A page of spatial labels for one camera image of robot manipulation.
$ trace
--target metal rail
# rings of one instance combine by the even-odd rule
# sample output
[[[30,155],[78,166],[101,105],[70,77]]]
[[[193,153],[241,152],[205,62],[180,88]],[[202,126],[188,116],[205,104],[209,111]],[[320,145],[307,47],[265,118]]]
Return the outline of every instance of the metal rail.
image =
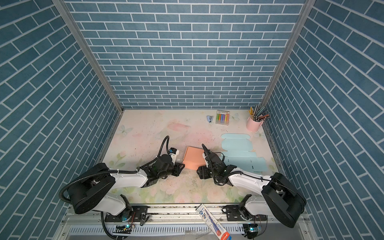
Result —
[[[297,20],[297,23],[293,27],[291,36],[290,36],[288,43],[287,43],[286,47],[284,48],[284,51],[281,55],[281,59],[279,61],[279,64],[277,65],[275,72],[273,73],[272,79],[269,82],[269,85],[265,91],[264,97],[263,97],[262,102],[260,104],[261,107],[263,107],[267,104],[267,102],[268,102],[268,100],[269,100],[269,98],[273,92],[273,89],[275,88],[276,83],[277,83],[277,81],[278,81],[278,79],[279,79],[279,77],[283,71],[283,68],[284,68],[285,64],[287,63],[288,57],[291,54],[292,49],[295,46],[297,39],[299,38],[299,34],[300,34],[301,30],[303,29],[304,23],[307,20],[315,1],[316,0],[307,0],[304,3],[304,5],[300,11],[300,15],[299,15],[299,18]]]
[[[260,202],[265,203],[264,198],[260,197]],[[196,212],[195,208],[200,204],[146,204],[148,206],[148,213],[151,215],[146,224],[201,224],[204,223],[201,217]],[[204,204],[208,211],[219,220],[220,223],[252,223],[252,221],[239,220],[227,221],[226,214],[221,211],[225,205],[238,205],[232,204]],[[269,221],[273,221],[274,216],[268,217]],[[309,218],[304,212],[298,223],[308,222]],[[88,212],[85,214],[77,215],[72,208],[68,209],[67,214],[63,219],[66,225],[99,225],[100,214],[98,212]],[[107,225],[124,224],[124,222],[106,223]]]
[[[112,142],[112,138],[115,135],[116,130],[118,129],[118,126],[119,126],[119,123],[120,123],[120,120],[121,120],[123,114],[124,114],[124,110],[122,113],[119,113],[118,117],[116,118],[115,123],[113,124],[113,127],[108,134],[108,138],[106,139],[105,144],[104,144],[103,148],[101,149],[99,156],[97,157],[96,164],[103,162],[105,154],[107,153],[109,145]]]
[[[269,126],[267,123],[265,123],[263,125],[263,130],[264,130],[264,134],[265,134],[265,138],[269,144],[269,147],[271,148],[271,152],[272,152],[272,156],[273,156],[273,159],[275,160],[275,163],[276,163],[276,167],[277,167],[277,171],[281,174],[283,174],[284,176],[287,176],[286,173],[285,173],[285,170],[283,168],[283,165],[281,163],[281,158],[280,158],[280,155],[277,151],[277,147],[276,147],[276,144],[272,138],[272,134],[269,130]]]
[[[85,57],[88,59],[89,64],[91,65],[91,67],[95,71],[101,84],[104,86],[109,97],[111,98],[112,102],[116,106],[117,110],[119,111],[119,113],[122,113],[123,112],[122,105],[120,104],[116,94],[114,93],[113,89],[111,88],[107,78],[104,75],[103,70],[101,69],[99,63],[97,62],[95,56],[93,55],[90,47],[88,46],[88,43],[85,41],[83,34],[81,33],[78,25],[75,22],[75,19],[73,18],[72,14],[70,13],[64,0],[52,0],[52,2],[55,5],[56,9],[59,11],[61,17],[63,18],[65,24],[67,25],[67,27],[71,31],[73,37],[75,38],[76,42],[80,46],[81,50],[83,51]]]

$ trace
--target aluminum frame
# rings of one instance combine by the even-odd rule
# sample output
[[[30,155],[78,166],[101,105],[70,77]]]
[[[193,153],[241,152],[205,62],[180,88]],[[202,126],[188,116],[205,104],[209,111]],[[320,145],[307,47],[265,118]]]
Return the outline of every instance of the aluminum frame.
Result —
[[[264,107],[267,104],[267,102],[268,102],[268,100],[269,100],[269,98],[270,98],[270,96],[271,96],[271,94],[272,94],[272,92],[273,92],[273,90],[277,84],[277,81],[278,81],[281,73],[283,72],[283,68],[284,68],[285,64],[287,63],[288,57],[291,54],[292,49],[295,46],[297,39],[299,38],[299,34],[300,34],[301,30],[303,29],[304,23],[307,20],[315,1],[316,0],[306,0],[306,2],[304,3],[304,5],[300,11],[299,18],[298,18],[295,26],[293,27],[291,36],[290,36],[290,38],[287,42],[287,45],[285,46],[284,51],[281,55],[281,59],[279,61],[279,64],[277,65],[275,72],[273,73],[273,76],[271,78],[271,81],[269,82],[269,85],[265,90],[264,97],[262,99],[262,102],[260,103],[261,107]]]
[[[264,203],[265,200],[263,197],[258,197],[260,202]],[[163,227],[165,225],[175,225],[177,227],[180,224],[204,224],[201,217],[196,212],[195,208],[200,204],[146,204],[148,208],[148,213],[151,215],[149,220],[145,223],[144,226],[147,227]],[[253,223],[253,221],[239,220],[235,222],[227,221],[225,213],[221,211],[224,205],[238,205],[238,203],[228,203],[228,204],[204,204],[212,215],[221,223],[221,224],[243,224],[243,223]],[[268,221],[271,223],[276,221],[274,216],[268,216]],[[98,212],[88,212],[85,214],[77,215],[74,213],[73,208],[69,208],[66,213],[61,225],[59,226],[58,231],[56,232],[54,240],[65,240],[69,235],[68,233],[71,230],[72,226],[100,226],[100,213]],[[115,225],[123,225],[126,222],[115,222],[115,223],[106,223],[107,228],[112,228]],[[297,224],[299,224],[302,232],[307,231],[310,233],[308,224],[310,224],[308,215],[304,212],[298,219]],[[305,240],[316,240],[314,238],[304,238]]]
[[[76,42],[80,46],[81,50],[83,51],[85,57],[88,59],[89,64],[95,71],[96,75],[98,76],[101,84],[104,86],[105,90],[107,91],[109,97],[111,98],[113,104],[116,106],[119,113],[123,113],[123,107],[120,104],[120,101],[118,100],[116,94],[114,93],[113,89],[111,88],[111,85],[109,84],[106,76],[104,75],[103,70],[101,69],[99,63],[97,62],[95,56],[93,55],[88,43],[85,41],[85,38],[83,34],[81,33],[79,26],[76,24],[72,14],[70,13],[67,5],[65,4],[64,0],[52,0],[53,4],[55,5],[56,9],[60,13],[61,17],[63,18],[65,24],[71,31],[73,37],[75,38]]]
[[[97,157],[96,164],[101,163],[103,161],[105,154],[108,151],[109,145],[112,142],[112,138],[115,135],[116,130],[119,127],[119,123],[120,123],[120,120],[122,118],[122,115],[124,114],[124,111],[125,110],[123,110],[122,113],[119,113],[118,117],[116,118],[115,123],[113,124],[113,127],[112,127],[111,131],[109,132],[108,138],[105,141],[105,144],[104,144],[103,148],[101,149],[99,156]]]

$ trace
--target cardboard box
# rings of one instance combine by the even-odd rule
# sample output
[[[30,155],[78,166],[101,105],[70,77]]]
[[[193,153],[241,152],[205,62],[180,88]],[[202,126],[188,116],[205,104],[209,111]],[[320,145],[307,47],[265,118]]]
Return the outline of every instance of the cardboard box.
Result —
[[[196,147],[187,147],[183,160],[185,168],[197,170],[200,166],[205,166],[205,159],[203,158],[203,153],[203,149]]]
[[[196,208],[196,212],[203,219],[205,224],[207,224],[208,227],[212,230],[212,232],[217,236],[217,238],[219,238],[220,240],[232,239],[227,230],[223,228],[220,223],[218,223],[218,221],[208,211],[204,204],[201,204],[198,208]]]

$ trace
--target colored chalk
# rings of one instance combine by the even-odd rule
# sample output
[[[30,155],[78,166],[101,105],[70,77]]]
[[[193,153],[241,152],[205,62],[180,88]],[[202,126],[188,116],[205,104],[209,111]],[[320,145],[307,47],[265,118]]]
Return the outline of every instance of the colored chalk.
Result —
[[[216,124],[228,125],[229,124],[229,111],[217,110]]]

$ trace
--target white cable tray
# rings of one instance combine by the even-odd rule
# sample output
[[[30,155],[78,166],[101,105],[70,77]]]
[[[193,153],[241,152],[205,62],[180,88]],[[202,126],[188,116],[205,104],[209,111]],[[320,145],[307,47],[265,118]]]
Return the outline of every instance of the white cable tray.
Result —
[[[117,225],[107,226],[109,232],[112,232]],[[239,223],[224,223],[222,226],[230,234],[243,234],[243,225]],[[135,228],[130,234],[114,234],[123,236],[170,236],[184,235],[186,231],[201,231],[208,229],[205,224],[147,224],[144,226],[135,225]],[[105,235],[103,227],[95,225],[72,225],[69,230],[69,235]]]

